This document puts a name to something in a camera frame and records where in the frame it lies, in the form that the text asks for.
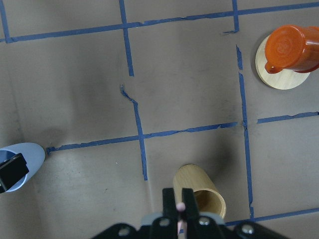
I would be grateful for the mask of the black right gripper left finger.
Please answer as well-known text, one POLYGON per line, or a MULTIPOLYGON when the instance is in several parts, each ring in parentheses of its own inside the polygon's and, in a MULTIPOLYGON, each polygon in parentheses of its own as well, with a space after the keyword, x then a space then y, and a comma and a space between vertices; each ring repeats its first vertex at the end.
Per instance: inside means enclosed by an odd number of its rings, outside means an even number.
POLYGON ((164 188, 162 190, 162 215, 164 218, 177 221, 178 211, 176 209, 175 196, 173 188, 164 188))

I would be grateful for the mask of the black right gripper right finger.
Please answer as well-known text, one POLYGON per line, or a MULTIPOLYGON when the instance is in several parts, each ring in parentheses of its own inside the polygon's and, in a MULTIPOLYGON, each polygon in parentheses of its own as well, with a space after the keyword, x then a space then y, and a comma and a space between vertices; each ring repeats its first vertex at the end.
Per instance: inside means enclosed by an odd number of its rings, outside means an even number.
POLYGON ((182 218, 185 222, 195 220, 199 217, 199 209, 191 188, 182 188, 182 202, 185 204, 185 210, 182 213, 182 218))

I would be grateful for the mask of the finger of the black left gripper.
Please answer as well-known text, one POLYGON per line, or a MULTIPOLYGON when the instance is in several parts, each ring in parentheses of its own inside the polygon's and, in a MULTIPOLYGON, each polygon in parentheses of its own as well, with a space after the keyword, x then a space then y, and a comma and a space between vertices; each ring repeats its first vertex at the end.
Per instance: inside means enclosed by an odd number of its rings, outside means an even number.
POLYGON ((29 173, 27 162, 21 153, 0 164, 0 192, 13 192, 19 189, 29 173))

